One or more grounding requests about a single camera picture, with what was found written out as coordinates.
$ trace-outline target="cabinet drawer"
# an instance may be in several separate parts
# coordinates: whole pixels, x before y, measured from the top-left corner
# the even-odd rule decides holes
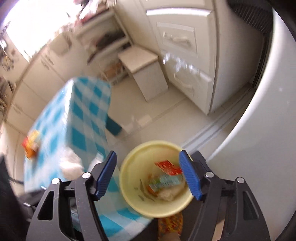
[[[168,9],[163,15],[153,15],[147,11],[158,44],[161,49],[186,60],[213,78],[216,66],[214,12],[204,9],[183,10],[180,14],[176,9],[172,12]]]
[[[44,62],[37,60],[23,79],[46,103],[63,87],[63,80]]]
[[[23,134],[27,134],[34,123],[34,121],[30,117],[25,115],[22,111],[18,110],[13,105],[8,112],[7,122]]]
[[[88,53],[81,43],[70,33],[64,33],[64,36],[71,42],[71,47],[64,55],[57,55],[50,49],[51,43],[45,53],[41,56],[48,66],[53,68],[64,82],[78,76],[94,76],[89,65],[87,65]]]
[[[36,120],[46,106],[46,102],[34,93],[26,84],[21,83],[15,94],[13,105],[33,120]]]
[[[209,113],[213,92],[213,79],[202,71],[177,66],[173,59],[165,63],[169,81],[191,99],[205,114]]]
[[[195,7],[213,9],[212,0],[140,0],[145,9],[164,7]]]

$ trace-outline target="table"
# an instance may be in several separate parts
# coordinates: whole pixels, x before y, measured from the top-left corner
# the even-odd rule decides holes
[[[67,168],[81,173],[88,170],[98,155],[109,153],[105,136],[111,86],[96,78],[69,80],[42,111],[30,131],[41,134],[36,160],[25,158],[24,187],[33,191],[49,186],[53,178],[67,178]],[[131,209],[119,191],[119,170],[115,169],[106,195],[95,202],[109,240],[128,241],[139,234],[151,219]],[[73,223],[77,219],[72,210]]]

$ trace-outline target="white floor tile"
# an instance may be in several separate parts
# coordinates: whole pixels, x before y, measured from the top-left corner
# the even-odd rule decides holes
[[[159,119],[111,147],[118,155],[118,166],[121,165],[126,155],[141,143],[165,140],[177,145],[182,144],[222,112],[223,109],[220,109],[213,115],[206,116],[189,99],[184,99]]]
[[[244,104],[244,106],[242,107],[242,109],[237,113],[237,116],[234,118],[236,120],[236,122],[238,122],[241,119],[242,115],[244,114],[244,112],[248,108],[250,102],[251,102],[251,100],[248,101],[246,104]]]
[[[141,129],[186,98],[172,84],[168,86],[166,93],[146,102],[135,80],[128,77],[113,86],[108,115],[124,128],[126,135]],[[114,137],[106,131],[109,145],[124,136]]]
[[[233,95],[228,101],[226,101],[222,106],[227,109],[231,106],[247,89],[251,88],[251,85],[247,83],[244,85],[235,95]]]
[[[210,142],[199,150],[205,159],[208,159],[210,155],[222,144],[236,124],[237,122],[233,120],[214,139],[210,140]]]

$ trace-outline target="blue gripper pad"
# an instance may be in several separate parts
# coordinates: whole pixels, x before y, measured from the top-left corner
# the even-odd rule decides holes
[[[181,151],[179,154],[179,163],[192,195],[197,200],[200,200],[202,197],[200,179],[195,172],[192,166],[192,161],[185,150]]]
[[[105,162],[106,164],[96,182],[95,196],[97,196],[98,199],[103,197],[107,191],[109,182],[111,180],[111,177],[113,175],[113,172],[117,163],[116,153],[113,152],[111,156],[108,158],[108,160],[106,160]]]

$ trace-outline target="plastic bowl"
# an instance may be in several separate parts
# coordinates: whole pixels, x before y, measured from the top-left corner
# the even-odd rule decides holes
[[[134,210],[147,217],[164,218],[182,211],[192,201],[193,196],[187,185],[171,202],[151,198],[142,192],[143,188],[146,191],[148,175],[158,170],[154,163],[169,160],[178,165],[181,150],[179,146],[166,141],[150,141],[134,148],[126,156],[120,170],[119,186],[124,199]]]

